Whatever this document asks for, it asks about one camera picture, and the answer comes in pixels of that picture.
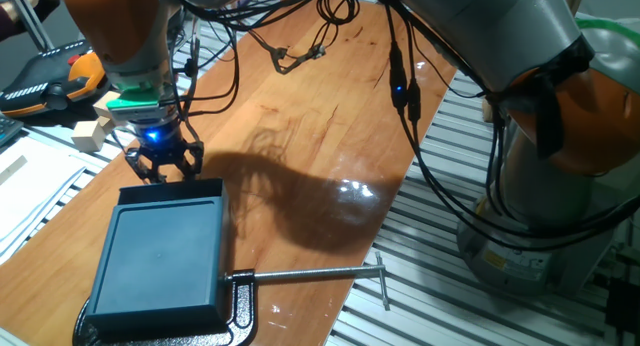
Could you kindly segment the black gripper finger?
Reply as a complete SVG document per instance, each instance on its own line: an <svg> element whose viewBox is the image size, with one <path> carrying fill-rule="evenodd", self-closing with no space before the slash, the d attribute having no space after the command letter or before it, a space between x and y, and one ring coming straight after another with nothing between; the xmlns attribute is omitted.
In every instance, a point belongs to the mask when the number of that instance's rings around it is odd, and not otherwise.
<svg viewBox="0 0 640 346"><path fill-rule="evenodd" d="M166 177L159 173L159 165L156 163L155 155L150 149L144 146L128 148L124 151L124 157L127 164L140 180L148 181L151 184L161 184L166 182ZM141 161L142 157L151 162L150 167L146 166Z"/></svg>
<svg viewBox="0 0 640 346"><path fill-rule="evenodd" d="M204 144L201 141L180 143L182 159L178 162L178 169L185 180L195 180L202 171Z"/></svg>

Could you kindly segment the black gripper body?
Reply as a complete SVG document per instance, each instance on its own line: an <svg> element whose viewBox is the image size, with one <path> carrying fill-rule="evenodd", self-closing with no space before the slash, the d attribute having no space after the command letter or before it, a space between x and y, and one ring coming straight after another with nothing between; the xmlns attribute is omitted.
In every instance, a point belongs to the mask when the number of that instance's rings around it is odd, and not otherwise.
<svg viewBox="0 0 640 346"><path fill-rule="evenodd" d="M188 165L185 157L187 142L182 136L178 117L132 121L131 126L139 142L138 148L130 149L132 168L144 168L139 161L141 156L147 158L153 168L162 165L184 168Z"/></svg>

